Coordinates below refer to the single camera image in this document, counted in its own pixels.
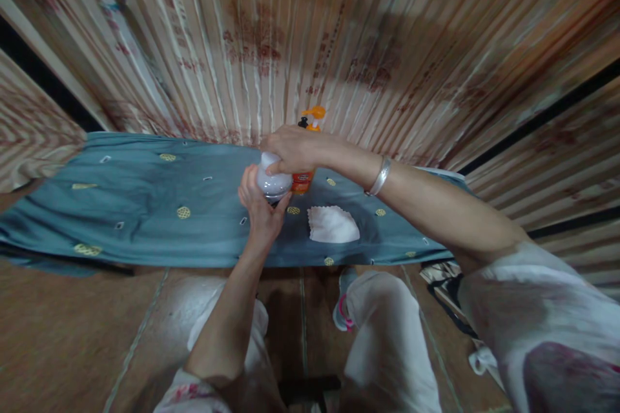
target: teal fabric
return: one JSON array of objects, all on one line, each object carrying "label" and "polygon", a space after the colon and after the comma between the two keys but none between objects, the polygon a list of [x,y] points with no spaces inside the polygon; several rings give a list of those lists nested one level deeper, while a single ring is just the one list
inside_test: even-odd
[{"label": "teal fabric", "polygon": [[[174,161],[160,155],[171,154]],[[0,239],[29,250],[85,257],[77,244],[102,248],[93,258],[135,265],[233,267],[250,229],[237,186],[258,163],[253,148],[187,139],[94,132],[80,155],[0,216]],[[333,179],[332,186],[327,179]],[[449,182],[467,189],[451,177]],[[97,187],[74,189],[74,183]],[[355,219],[361,238],[344,244],[309,239],[307,209],[337,205]],[[330,170],[295,196],[266,266],[396,265],[451,257],[375,197]],[[180,219],[177,210],[191,214]],[[377,216],[381,208],[386,215]]]}]

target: sneaker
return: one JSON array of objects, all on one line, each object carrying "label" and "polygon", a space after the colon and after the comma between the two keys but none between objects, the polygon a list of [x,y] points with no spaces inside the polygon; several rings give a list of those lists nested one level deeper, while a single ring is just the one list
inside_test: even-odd
[{"label": "sneaker", "polygon": [[345,267],[338,278],[338,286],[340,287],[340,297],[334,308],[333,318],[336,327],[345,332],[351,332],[355,325],[347,316],[347,289],[354,280],[357,279],[357,271],[353,267]]}]

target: curtain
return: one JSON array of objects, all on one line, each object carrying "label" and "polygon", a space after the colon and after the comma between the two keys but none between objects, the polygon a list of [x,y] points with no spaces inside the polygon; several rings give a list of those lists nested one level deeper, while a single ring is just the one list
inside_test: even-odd
[{"label": "curtain", "polygon": [[10,1],[111,128],[255,146],[323,105],[324,130],[447,169],[618,51],[617,0]]},{"label": "curtain", "polygon": [[526,230],[620,206],[620,79],[467,177]]},{"label": "curtain", "polygon": [[620,301],[620,220],[544,237],[537,242],[574,267],[601,292]]},{"label": "curtain", "polygon": [[81,150],[85,136],[0,50],[0,193],[52,176]]}]

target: folded white napkin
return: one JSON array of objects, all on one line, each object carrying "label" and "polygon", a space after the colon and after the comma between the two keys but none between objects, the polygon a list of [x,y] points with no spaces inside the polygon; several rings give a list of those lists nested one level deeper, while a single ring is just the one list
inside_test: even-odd
[{"label": "folded white napkin", "polygon": [[348,212],[339,206],[313,206],[308,210],[310,239],[316,242],[344,243],[360,238],[360,230]]}]

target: silver bangle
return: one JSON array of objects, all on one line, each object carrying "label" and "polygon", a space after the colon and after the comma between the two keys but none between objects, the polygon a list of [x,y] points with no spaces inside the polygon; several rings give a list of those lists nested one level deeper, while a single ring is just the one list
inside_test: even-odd
[{"label": "silver bangle", "polygon": [[388,178],[387,176],[389,174],[389,167],[391,163],[392,161],[388,157],[386,156],[383,157],[383,165],[381,166],[381,171],[379,172],[379,175],[377,176],[377,180],[375,181],[375,183],[373,184],[370,190],[367,190],[364,192],[364,195],[369,196],[369,197],[374,197],[375,195],[379,193],[379,190],[381,190],[381,188],[383,187],[383,184],[386,183],[386,179]]}]

